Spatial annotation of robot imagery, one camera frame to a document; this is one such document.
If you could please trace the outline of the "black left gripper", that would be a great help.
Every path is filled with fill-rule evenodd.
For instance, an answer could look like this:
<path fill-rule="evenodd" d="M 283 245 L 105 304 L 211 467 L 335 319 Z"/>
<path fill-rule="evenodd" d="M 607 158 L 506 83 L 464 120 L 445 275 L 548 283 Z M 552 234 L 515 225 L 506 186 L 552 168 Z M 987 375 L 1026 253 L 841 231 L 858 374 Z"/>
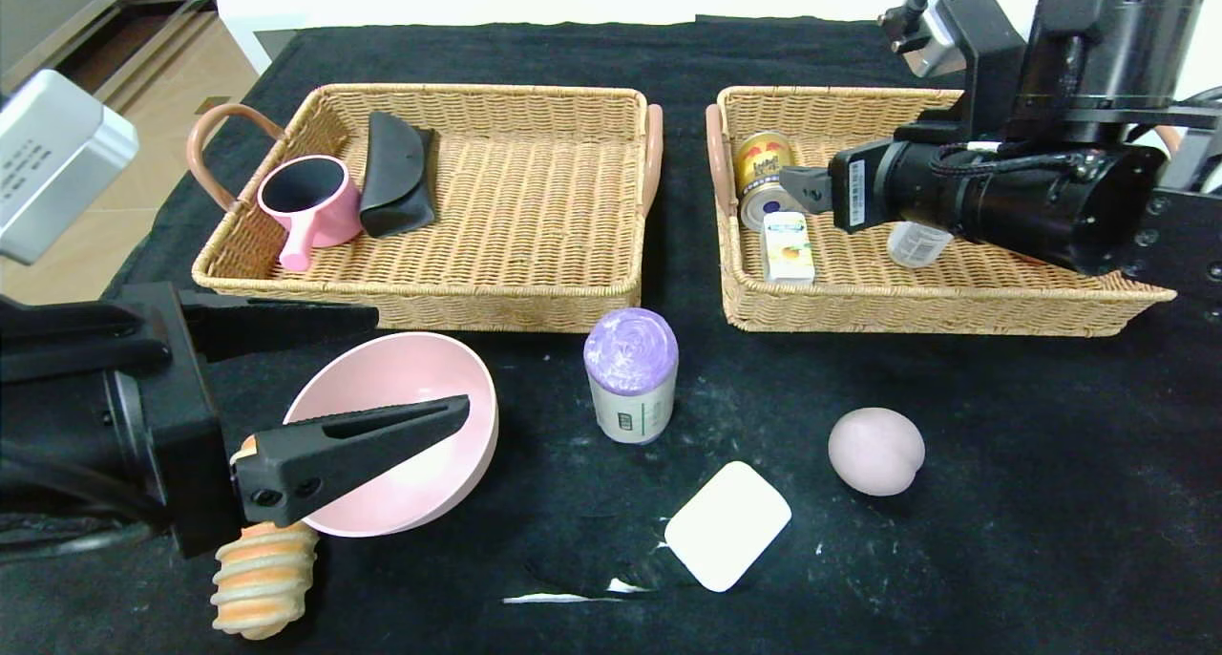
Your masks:
<path fill-rule="evenodd" d="M 233 455 L 200 357 L 378 329 L 375 306 L 126 285 L 114 299 L 2 299 L 2 558 L 174 539 L 185 558 L 249 523 L 291 525 L 459 433 L 470 397 L 309 417 Z"/>

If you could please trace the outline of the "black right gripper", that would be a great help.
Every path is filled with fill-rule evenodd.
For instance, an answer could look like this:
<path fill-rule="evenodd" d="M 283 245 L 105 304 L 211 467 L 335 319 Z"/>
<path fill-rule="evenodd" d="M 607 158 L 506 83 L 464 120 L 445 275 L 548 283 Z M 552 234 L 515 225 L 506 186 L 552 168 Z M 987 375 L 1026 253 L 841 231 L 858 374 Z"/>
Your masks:
<path fill-rule="evenodd" d="M 846 233 L 884 222 L 919 221 L 934 214 L 938 176 L 934 143 L 879 138 L 837 152 L 826 167 L 786 166 L 782 189 L 807 214 L 833 211 Z"/>

